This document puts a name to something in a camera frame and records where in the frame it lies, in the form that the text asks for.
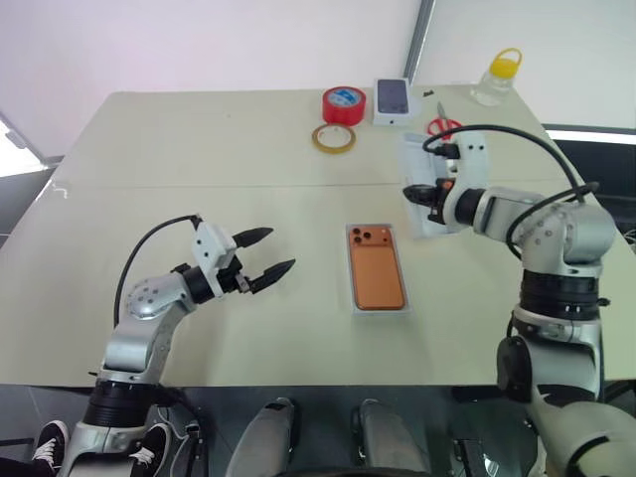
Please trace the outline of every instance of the white wall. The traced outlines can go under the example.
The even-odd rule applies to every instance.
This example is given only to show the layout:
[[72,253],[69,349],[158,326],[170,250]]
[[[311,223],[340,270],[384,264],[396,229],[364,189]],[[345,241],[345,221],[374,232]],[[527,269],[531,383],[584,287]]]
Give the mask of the white wall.
[[[115,90],[371,85],[401,73],[417,6],[0,0],[0,111],[52,156]],[[636,126],[636,0],[437,0],[417,82],[477,80],[507,46],[541,121]]]

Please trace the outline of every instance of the black sneaker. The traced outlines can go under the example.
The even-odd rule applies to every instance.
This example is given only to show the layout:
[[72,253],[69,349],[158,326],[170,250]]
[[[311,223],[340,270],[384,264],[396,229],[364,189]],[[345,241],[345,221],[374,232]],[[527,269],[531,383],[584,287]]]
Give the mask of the black sneaker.
[[130,477],[155,477],[166,461],[170,449],[170,428],[166,424],[155,424],[140,443],[141,447],[130,457],[136,459]]
[[56,475],[62,467],[68,442],[67,425],[60,420],[52,420],[40,431],[38,448],[33,454],[33,461],[46,462],[53,470],[53,475]]

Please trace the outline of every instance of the orange phone case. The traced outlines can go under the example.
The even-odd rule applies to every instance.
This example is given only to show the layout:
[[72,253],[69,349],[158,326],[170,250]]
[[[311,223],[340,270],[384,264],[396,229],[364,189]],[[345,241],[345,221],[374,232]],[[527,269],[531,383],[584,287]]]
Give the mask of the orange phone case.
[[391,230],[355,226],[349,230],[349,255],[356,306],[361,310],[400,310],[405,306]]

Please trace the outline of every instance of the clear plastic bottle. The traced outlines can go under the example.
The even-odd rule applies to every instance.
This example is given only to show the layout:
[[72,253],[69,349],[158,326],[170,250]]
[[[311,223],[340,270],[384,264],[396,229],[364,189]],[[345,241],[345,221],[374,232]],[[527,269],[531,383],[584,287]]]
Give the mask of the clear plastic bottle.
[[[504,55],[511,52],[517,54],[516,61],[510,58],[503,58]],[[501,104],[513,88],[513,81],[522,59],[522,53],[516,48],[507,48],[500,52],[493,60],[488,71],[481,77],[481,80],[470,90],[470,94],[484,106]]]

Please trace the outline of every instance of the metal pole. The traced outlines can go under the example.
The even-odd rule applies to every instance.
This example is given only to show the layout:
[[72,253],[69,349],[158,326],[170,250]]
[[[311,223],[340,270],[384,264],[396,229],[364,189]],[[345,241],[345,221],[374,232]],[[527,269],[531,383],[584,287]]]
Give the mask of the metal pole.
[[413,84],[413,80],[419,70],[419,59],[424,49],[424,41],[426,40],[426,31],[428,23],[433,13],[435,0],[420,0],[419,11],[417,12],[417,21],[413,30],[413,38],[410,40],[410,48],[406,57],[406,65],[404,66],[403,78],[408,78],[408,82]]

